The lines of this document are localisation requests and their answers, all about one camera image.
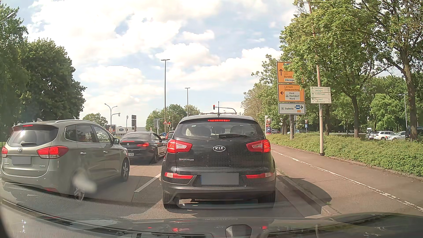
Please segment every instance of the green hedge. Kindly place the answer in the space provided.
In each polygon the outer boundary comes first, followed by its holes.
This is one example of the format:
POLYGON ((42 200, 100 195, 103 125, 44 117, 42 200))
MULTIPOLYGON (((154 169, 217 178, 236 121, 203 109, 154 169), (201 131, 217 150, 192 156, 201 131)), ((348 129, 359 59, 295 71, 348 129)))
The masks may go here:
MULTIPOLYGON (((274 134, 266 136, 270 143, 319 152, 318 133, 289 136, 274 134)), ((325 156, 359 161, 373 166, 392 169, 407 174, 423 176, 423 143, 401 141, 363 141, 352 137, 325 136, 325 156)))

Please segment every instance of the white car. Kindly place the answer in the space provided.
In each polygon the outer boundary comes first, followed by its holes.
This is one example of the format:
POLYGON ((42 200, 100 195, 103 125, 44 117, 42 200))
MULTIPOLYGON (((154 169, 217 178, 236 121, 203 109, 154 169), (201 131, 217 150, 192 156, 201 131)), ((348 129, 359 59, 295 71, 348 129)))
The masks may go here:
POLYGON ((393 136, 388 136, 387 141, 405 140, 405 131, 400 131, 393 136))
POLYGON ((392 135, 395 135, 395 132, 388 131, 388 130, 378 131, 374 135, 374 139, 375 140, 386 140, 386 138, 388 138, 389 136, 392 136, 392 135))

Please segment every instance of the kia logo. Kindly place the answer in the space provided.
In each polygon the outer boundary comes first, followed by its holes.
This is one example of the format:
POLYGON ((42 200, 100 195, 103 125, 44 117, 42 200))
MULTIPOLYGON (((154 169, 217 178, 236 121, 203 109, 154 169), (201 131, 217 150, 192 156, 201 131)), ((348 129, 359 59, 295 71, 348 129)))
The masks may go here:
POLYGON ((224 146, 221 146, 221 145, 217 145, 217 146, 213 147, 213 150, 218 151, 218 152, 224 151, 225 149, 226 148, 224 146))

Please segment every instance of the rear window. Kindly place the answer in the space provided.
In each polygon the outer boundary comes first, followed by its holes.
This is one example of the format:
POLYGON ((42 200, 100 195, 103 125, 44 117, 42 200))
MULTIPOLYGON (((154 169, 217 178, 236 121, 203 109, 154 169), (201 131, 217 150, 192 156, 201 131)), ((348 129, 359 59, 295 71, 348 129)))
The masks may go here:
POLYGON ((150 133, 136 133, 122 136, 121 140, 150 140, 150 133))
POLYGON ((52 142, 59 129, 50 125, 19 125, 13 128, 7 144, 12 147, 34 147, 52 142))
POLYGON ((260 125, 252 120, 232 118, 209 118, 181 122, 175 137, 216 140, 228 138, 264 138, 260 125))

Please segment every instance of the rear wiper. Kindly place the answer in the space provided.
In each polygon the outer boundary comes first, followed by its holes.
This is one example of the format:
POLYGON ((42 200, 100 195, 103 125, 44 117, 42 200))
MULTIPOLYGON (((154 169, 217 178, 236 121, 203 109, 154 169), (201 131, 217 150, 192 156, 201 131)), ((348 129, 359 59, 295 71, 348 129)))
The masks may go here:
POLYGON ((240 134, 220 134, 217 136, 219 139, 225 139, 225 138, 244 138, 248 137, 246 135, 240 135, 240 134))

